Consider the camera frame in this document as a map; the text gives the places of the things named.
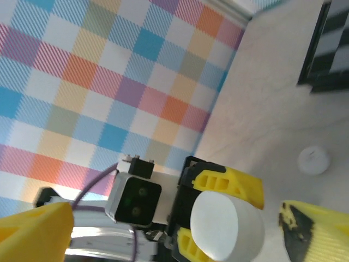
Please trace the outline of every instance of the yellow 3d-printed part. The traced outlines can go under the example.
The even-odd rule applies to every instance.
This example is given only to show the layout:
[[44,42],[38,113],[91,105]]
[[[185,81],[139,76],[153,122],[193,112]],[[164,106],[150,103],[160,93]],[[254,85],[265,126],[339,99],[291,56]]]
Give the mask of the yellow 3d-printed part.
[[214,262],[197,247],[189,229],[179,229],[177,243],[180,254],[191,262]]
[[0,219],[1,262],[61,262],[74,226],[68,203]]
[[215,191],[240,198],[252,206],[264,208],[262,181],[254,176],[226,167],[225,173],[204,170],[192,182],[200,191]]
[[285,201],[279,224],[291,262],[348,262],[349,215]]

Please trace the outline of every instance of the white cylinder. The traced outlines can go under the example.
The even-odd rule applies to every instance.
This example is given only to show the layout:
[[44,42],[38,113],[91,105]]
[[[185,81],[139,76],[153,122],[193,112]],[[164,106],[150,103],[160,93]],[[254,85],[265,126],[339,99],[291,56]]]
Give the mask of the white cylinder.
[[217,192],[202,192],[194,202],[190,230],[193,240],[215,261],[253,260],[264,243],[264,224],[248,202]]

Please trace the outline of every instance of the small white object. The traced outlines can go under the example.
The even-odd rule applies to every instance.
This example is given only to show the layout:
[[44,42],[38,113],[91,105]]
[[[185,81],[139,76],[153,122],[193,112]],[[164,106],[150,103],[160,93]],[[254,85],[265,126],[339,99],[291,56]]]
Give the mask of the small white object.
[[206,255],[215,261],[252,261],[264,243],[264,224],[248,202],[212,191],[195,200],[190,229]]
[[324,173],[330,165],[330,156],[320,146],[304,149],[298,157],[298,167],[304,174],[316,176]]

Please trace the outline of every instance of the checkered tablecloth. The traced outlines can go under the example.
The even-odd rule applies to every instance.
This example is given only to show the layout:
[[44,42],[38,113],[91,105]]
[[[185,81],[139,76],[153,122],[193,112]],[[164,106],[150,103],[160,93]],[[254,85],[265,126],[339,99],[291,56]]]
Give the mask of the checkered tablecloth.
[[243,32],[198,0],[0,0],[0,217],[121,153],[179,171]]

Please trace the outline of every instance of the purple cable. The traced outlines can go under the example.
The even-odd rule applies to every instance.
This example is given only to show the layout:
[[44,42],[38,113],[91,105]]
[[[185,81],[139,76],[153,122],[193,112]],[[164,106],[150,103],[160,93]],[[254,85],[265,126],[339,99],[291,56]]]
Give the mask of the purple cable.
[[[103,207],[97,207],[97,206],[78,206],[78,203],[81,201],[81,199],[87,194],[90,189],[97,184],[99,181],[101,181],[104,177],[109,175],[111,172],[116,170],[116,167],[118,166],[118,163],[112,165],[111,167],[107,168],[103,172],[101,172],[97,177],[91,180],[89,184],[85,186],[85,188],[80,192],[80,194],[76,197],[74,202],[71,204],[72,210],[90,210],[90,211],[98,211],[98,212],[104,212]],[[136,228],[132,227],[133,230],[133,236],[134,236],[134,246],[133,246],[133,253],[132,253],[132,262],[136,262],[137,253],[138,253],[138,239],[137,239],[137,231]]]

